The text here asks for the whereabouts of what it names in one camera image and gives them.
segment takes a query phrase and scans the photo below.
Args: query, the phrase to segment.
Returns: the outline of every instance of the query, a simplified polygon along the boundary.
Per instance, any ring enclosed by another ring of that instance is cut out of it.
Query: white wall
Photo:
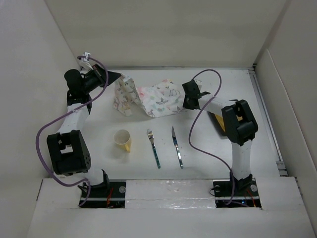
[[[290,175],[317,231],[317,0],[291,0],[256,73]]]
[[[26,236],[46,176],[35,135],[65,112],[70,68],[78,64],[43,0],[0,0],[1,237]],[[41,138],[46,158],[46,135],[56,126]]]
[[[46,0],[67,43],[114,66],[252,66],[285,0]]]

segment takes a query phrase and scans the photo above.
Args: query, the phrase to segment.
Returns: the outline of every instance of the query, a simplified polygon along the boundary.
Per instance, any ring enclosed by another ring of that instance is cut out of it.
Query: teal fork handle
[[[158,157],[157,150],[154,144],[152,144],[152,149],[155,156],[155,161],[157,162],[157,165],[158,165],[158,169],[160,169],[159,157]]]

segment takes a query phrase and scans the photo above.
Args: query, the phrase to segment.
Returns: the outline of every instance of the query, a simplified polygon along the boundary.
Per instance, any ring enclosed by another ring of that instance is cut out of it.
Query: screw
[[[125,193],[125,186],[121,186],[121,187],[119,188],[119,192]]]
[[[251,189],[252,192],[258,191],[258,187],[255,184],[251,185],[250,189]]]
[[[215,187],[213,187],[214,191],[215,192],[220,192],[220,186],[219,185],[216,185]]]

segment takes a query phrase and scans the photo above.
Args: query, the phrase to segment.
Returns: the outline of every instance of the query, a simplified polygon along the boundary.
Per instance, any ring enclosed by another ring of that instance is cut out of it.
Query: floral cloth
[[[130,103],[139,105],[153,118],[168,116],[184,111],[185,93],[181,85],[166,79],[152,87],[136,87],[134,80],[122,75],[115,81],[113,107],[125,116],[132,115]]]

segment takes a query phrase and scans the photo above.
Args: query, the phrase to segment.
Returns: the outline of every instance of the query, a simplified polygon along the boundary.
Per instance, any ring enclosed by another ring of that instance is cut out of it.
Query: knife
[[[179,148],[178,148],[178,144],[177,144],[177,140],[176,140],[176,135],[175,135],[175,130],[174,130],[174,127],[172,126],[172,138],[173,138],[173,142],[174,142],[174,145],[175,145],[175,148],[176,148],[176,152],[177,152],[177,156],[178,156],[178,160],[179,160],[179,165],[180,165],[180,168],[184,168],[184,165],[183,165],[183,161],[182,161],[182,157],[180,157],[180,152],[179,152]]]

